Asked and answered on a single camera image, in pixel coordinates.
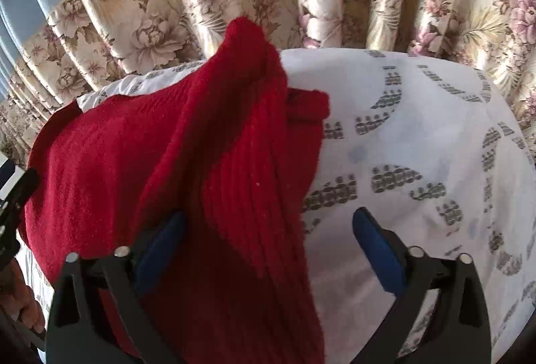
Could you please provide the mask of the person's left hand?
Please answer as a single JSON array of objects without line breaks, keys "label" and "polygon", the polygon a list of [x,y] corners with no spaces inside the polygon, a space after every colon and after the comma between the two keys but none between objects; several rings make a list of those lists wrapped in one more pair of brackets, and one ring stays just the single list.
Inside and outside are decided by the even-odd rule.
[{"label": "person's left hand", "polygon": [[12,320],[19,320],[39,334],[44,332],[46,322],[43,310],[32,288],[25,283],[16,259],[1,271],[1,308]]}]

